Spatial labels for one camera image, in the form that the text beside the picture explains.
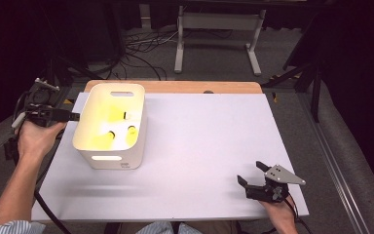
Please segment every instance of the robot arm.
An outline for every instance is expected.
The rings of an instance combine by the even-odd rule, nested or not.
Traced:
[[[245,179],[238,175],[238,183],[244,188],[245,196],[248,199],[280,203],[289,194],[288,183],[305,185],[306,181],[286,170],[280,165],[268,167],[257,161],[256,167],[264,172],[266,184],[256,186],[248,184]]]

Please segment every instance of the metal rail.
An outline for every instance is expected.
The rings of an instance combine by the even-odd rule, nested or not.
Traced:
[[[342,203],[345,206],[345,210],[348,213],[349,219],[351,220],[352,226],[354,227],[355,233],[370,233],[366,226],[366,223],[361,215],[359,208],[355,202],[349,185],[346,183],[345,178],[336,162],[336,159],[327,143],[326,137],[321,130],[319,123],[316,123],[311,111],[310,104],[306,93],[298,93],[299,101],[302,104],[302,108],[309,119],[312,129],[318,138],[322,149],[322,155],[324,163],[329,170],[332,180],[335,183],[336,189],[338,190],[339,196]]]

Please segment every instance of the white tabletop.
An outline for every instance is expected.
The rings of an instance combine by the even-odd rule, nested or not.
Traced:
[[[81,93],[81,112],[88,93]],[[69,122],[40,193],[62,220],[151,221],[267,217],[245,198],[237,175],[263,185],[255,162],[293,172],[264,95],[146,94],[147,139],[141,166],[94,170],[72,146]],[[289,185],[299,215],[308,209]],[[33,220],[49,220],[38,203]]]

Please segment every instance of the metal frame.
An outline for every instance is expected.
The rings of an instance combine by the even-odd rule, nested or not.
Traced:
[[[174,72],[181,73],[183,67],[184,28],[236,29],[253,31],[251,42],[247,43],[245,46],[253,73],[256,76],[260,76],[262,72],[256,54],[254,53],[254,49],[256,47],[257,39],[259,38],[265,14],[265,10],[260,11],[259,15],[184,13],[184,7],[179,6],[177,23],[178,42]]]
[[[345,207],[345,210],[348,213],[349,219],[351,220],[355,233],[360,233],[360,234],[370,233],[363,219],[363,216],[360,213],[359,207],[356,204],[351,188],[345,181],[342,171],[339,168],[338,163],[336,162],[335,156],[333,155],[333,152],[330,149],[329,144],[327,143],[326,137],[324,136],[324,133],[321,130],[319,123],[317,123],[315,119],[313,118],[313,116],[310,114],[310,111],[309,111],[310,104],[307,98],[307,94],[299,93],[298,97],[302,105],[302,108],[306,116],[309,119],[312,129],[314,130],[318,138],[320,147],[322,149],[322,156],[323,156],[324,163],[327,169],[329,170],[330,175],[332,176],[332,180],[339,193],[339,196]]]

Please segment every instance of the gray carpet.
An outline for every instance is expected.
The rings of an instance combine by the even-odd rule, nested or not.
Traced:
[[[166,71],[169,80],[206,80],[206,81],[255,81],[265,83],[269,77],[283,74],[281,67],[291,53],[301,34],[298,30],[268,29],[262,31],[256,47],[256,55],[262,69],[262,76],[252,74],[243,45],[250,35],[234,32],[228,39],[220,39],[206,32],[191,33],[186,39],[183,72],[173,73],[176,44],[167,42],[149,53],[137,56],[159,66]],[[124,61],[132,65],[145,63],[129,58]],[[150,67],[129,67],[121,65],[113,69],[111,78],[157,79]],[[84,90],[88,80],[78,78],[73,85],[69,98],[75,98]],[[292,82],[282,86],[290,87]],[[304,217],[314,233],[355,233],[348,213],[325,166],[323,153],[318,139],[304,113],[298,95],[291,90],[277,90],[278,101],[272,99],[272,90],[266,89],[269,103],[277,121],[280,135],[292,162],[295,173],[307,181],[302,186],[310,215]],[[335,158],[356,200],[358,209],[367,224],[369,233],[374,233],[374,176],[343,119],[332,104],[331,97],[322,87],[319,106],[320,126],[328,140]],[[5,161],[2,144],[8,138],[10,119],[0,124],[0,193],[14,166]],[[73,222],[66,226],[72,233],[102,233],[104,223]],[[242,220],[243,230],[248,233],[261,233],[271,228],[269,220]],[[300,233],[307,233],[299,225]],[[53,224],[48,224],[45,233],[61,233]]]

